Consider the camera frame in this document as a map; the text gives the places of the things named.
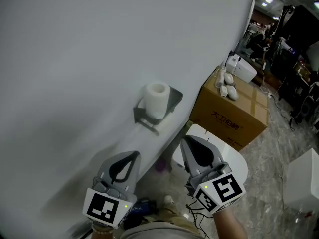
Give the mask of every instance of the bracelet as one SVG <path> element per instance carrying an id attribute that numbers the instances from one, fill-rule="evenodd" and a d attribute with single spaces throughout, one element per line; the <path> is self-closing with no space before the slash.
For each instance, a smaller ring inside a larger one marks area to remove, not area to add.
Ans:
<path id="1" fill-rule="evenodd" d="M 99 235 L 106 235 L 106 234 L 111 234 L 113 232 L 113 228 L 110 228 L 107 231 L 101 231 L 101 230 L 97 230 L 96 227 L 92 224 L 92 229 L 95 233 L 99 234 Z"/>

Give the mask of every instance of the cardboard box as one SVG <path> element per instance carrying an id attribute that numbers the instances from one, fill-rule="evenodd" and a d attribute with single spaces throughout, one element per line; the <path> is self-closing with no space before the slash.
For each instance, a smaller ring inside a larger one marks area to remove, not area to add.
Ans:
<path id="1" fill-rule="evenodd" d="M 190 120 L 239 151 L 267 128 L 269 100 L 234 75 L 238 100 L 222 97 L 215 87 L 219 69 L 201 88 Z"/>

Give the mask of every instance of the white toilet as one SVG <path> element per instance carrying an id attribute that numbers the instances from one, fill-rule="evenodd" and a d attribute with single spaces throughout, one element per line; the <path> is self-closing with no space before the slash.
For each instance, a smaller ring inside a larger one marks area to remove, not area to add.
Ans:
<path id="1" fill-rule="evenodd" d="M 319 211 L 319 156 L 313 149 L 289 164 L 284 203 L 305 213 Z"/>

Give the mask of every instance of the toilet paper roll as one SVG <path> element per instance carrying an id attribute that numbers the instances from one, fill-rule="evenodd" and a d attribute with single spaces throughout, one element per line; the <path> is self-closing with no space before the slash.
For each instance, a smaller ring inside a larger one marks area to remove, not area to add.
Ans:
<path id="1" fill-rule="evenodd" d="M 146 114 L 154 119 L 164 118 L 169 94 L 170 86 L 166 83 L 160 81 L 148 83 L 144 94 Z"/>

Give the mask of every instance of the white wall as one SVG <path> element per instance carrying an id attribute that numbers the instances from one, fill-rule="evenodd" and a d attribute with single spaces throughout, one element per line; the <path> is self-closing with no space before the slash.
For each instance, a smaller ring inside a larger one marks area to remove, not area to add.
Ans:
<path id="1" fill-rule="evenodd" d="M 314 43 L 307 50 L 307 56 L 310 61 L 311 68 L 318 71 L 319 67 L 319 41 Z"/>
<path id="2" fill-rule="evenodd" d="M 200 86 L 246 23 L 251 0 L 0 0 L 0 233 L 54 238 L 81 215 L 109 155 L 141 175 L 187 121 Z M 155 136 L 134 124 L 140 89 L 183 92 Z"/>

